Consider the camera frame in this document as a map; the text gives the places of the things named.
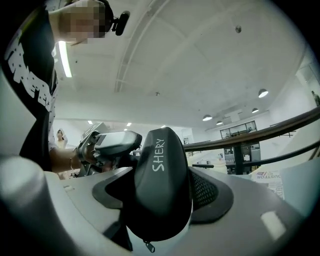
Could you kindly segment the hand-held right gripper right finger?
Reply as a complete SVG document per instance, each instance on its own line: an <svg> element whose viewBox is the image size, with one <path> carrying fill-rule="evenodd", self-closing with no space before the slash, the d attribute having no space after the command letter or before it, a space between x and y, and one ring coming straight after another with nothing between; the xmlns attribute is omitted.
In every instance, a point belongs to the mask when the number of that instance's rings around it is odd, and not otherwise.
<svg viewBox="0 0 320 256"><path fill-rule="evenodd" d="M233 204L219 220L192 225L169 256L274 256L294 236L304 218L265 185L238 175L201 168L191 171L226 184Z"/></svg>

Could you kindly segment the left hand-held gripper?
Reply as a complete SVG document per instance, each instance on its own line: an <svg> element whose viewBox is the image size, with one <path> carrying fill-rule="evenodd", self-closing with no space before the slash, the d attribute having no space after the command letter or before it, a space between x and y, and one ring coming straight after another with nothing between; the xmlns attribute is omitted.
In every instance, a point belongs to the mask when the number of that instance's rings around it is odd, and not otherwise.
<svg viewBox="0 0 320 256"><path fill-rule="evenodd" d="M84 132L83 139L76 149L81 162L78 177L101 173L106 163L112 163L112 167L116 169L132 151L139 148L142 138L140 134L131 130L109 132L103 122L93 124ZM86 160L87 147L93 147L94 164Z"/></svg>

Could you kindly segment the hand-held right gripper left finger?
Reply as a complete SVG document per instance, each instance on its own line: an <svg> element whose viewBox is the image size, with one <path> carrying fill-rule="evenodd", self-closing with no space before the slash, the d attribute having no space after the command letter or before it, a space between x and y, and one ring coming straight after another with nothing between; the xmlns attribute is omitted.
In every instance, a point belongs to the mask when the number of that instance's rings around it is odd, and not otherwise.
<svg viewBox="0 0 320 256"><path fill-rule="evenodd" d="M79 212L59 177L20 156L0 158L0 253L128 256Z"/></svg>

